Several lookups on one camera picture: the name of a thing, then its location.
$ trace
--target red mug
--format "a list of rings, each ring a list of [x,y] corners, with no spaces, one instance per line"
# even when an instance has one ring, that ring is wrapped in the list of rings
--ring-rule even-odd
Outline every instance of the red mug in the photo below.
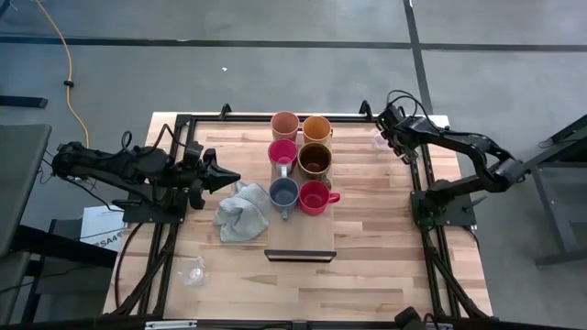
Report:
[[[300,189],[300,209],[308,215],[323,213],[329,204],[340,201],[340,193],[330,192],[321,181],[310,181]]]

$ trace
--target brown mug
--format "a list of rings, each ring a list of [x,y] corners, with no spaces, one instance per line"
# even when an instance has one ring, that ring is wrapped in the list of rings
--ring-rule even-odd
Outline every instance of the brown mug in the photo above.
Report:
[[[306,178],[310,180],[326,180],[330,165],[332,165],[332,152],[322,143],[306,143],[300,148],[297,162]]]

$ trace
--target pink mug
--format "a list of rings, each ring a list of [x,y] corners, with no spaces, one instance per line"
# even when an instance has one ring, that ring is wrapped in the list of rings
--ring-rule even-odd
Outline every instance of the pink mug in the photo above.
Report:
[[[287,177],[297,162],[297,146],[286,138],[273,141],[269,145],[268,154],[271,165],[282,178]]]

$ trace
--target gray floor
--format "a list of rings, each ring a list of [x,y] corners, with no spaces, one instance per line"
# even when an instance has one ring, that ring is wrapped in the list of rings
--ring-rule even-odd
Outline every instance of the gray floor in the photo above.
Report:
[[[13,0],[0,32],[52,35],[34,3]],[[415,0],[423,42],[585,44],[581,0]],[[47,0],[69,36],[322,41],[409,41],[400,0]],[[354,113],[363,99],[383,106],[393,88],[418,94],[411,50],[72,47],[73,104],[93,148],[118,149],[131,130],[141,143],[156,111]],[[424,51],[435,114],[454,129],[491,136],[520,159],[538,141],[585,114],[587,53]],[[48,123],[50,150],[82,140],[68,112],[61,46],[0,44],[0,94],[49,98],[45,110],[0,109],[0,123]],[[465,159],[463,174],[472,173]],[[106,198],[123,193],[100,185]],[[97,205],[52,180],[35,187],[24,223],[46,229]],[[492,195],[475,210],[496,316],[584,328],[587,263],[537,269],[556,251],[533,182]]]

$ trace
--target mug handle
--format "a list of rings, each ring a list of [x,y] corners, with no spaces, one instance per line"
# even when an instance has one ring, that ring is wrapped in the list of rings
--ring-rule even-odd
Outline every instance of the mug handle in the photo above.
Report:
[[[328,198],[328,203],[332,204],[332,203],[336,203],[340,201],[340,193],[338,192],[333,192],[330,194],[330,197]]]

